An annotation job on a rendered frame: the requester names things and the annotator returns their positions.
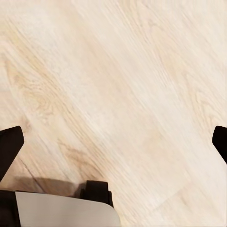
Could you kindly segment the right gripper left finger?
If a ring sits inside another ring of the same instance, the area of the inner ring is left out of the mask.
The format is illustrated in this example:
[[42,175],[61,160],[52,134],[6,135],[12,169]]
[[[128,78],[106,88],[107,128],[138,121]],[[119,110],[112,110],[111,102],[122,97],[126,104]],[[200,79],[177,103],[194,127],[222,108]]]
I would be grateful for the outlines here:
[[0,131],[0,181],[5,176],[24,142],[20,126]]

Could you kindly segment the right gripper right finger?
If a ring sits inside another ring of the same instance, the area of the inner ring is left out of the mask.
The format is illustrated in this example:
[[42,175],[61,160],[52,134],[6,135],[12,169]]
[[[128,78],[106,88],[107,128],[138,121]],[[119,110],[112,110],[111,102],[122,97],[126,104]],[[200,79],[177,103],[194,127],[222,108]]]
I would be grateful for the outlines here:
[[227,164],[227,128],[216,126],[212,143]]

